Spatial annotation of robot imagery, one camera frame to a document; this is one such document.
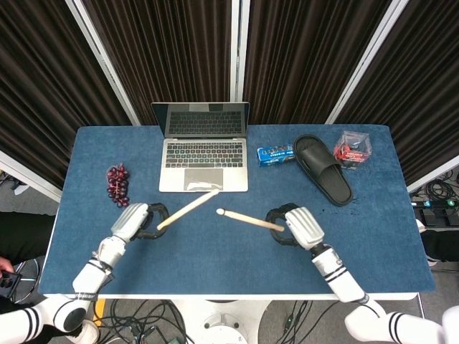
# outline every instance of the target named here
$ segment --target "laptop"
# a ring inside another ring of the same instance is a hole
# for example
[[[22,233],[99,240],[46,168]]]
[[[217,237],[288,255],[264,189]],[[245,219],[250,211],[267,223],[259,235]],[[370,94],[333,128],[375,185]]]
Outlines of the laptop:
[[[248,102],[153,102],[164,135],[159,191],[248,190]]]

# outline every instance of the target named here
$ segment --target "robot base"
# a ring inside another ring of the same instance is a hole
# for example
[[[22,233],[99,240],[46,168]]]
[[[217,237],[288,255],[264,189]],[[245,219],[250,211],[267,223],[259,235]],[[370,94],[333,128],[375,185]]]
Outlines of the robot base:
[[[218,303],[172,300],[195,343],[258,344],[258,328],[270,300]]]

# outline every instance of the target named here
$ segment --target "curtain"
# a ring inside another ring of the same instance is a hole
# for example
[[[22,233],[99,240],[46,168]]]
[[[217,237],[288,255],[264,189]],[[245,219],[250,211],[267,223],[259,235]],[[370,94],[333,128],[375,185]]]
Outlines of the curtain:
[[[252,123],[324,123],[390,1],[251,0]]]
[[[390,127],[407,184],[459,155],[459,2],[410,0],[337,123]]]
[[[142,124],[151,102],[230,99],[230,0],[84,0]]]
[[[62,188],[77,129],[129,125],[63,1],[0,3],[0,150]]]

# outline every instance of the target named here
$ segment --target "red grape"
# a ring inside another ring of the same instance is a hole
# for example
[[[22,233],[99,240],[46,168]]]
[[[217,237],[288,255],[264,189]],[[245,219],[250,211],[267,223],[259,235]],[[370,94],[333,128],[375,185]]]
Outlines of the red grape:
[[[122,163],[111,166],[107,172],[108,197],[119,207],[129,204],[129,198],[126,197],[129,184],[128,177],[129,172]]]

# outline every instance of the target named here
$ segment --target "slide sandal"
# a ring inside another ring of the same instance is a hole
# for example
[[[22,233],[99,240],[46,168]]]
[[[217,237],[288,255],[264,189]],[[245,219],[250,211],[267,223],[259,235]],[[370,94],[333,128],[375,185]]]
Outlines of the slide sandal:
[[[302,135],[293,144],[299,164],[322,192],[337,206],[352,201],[352,190],[343,176],[341,164],[314,135]]]

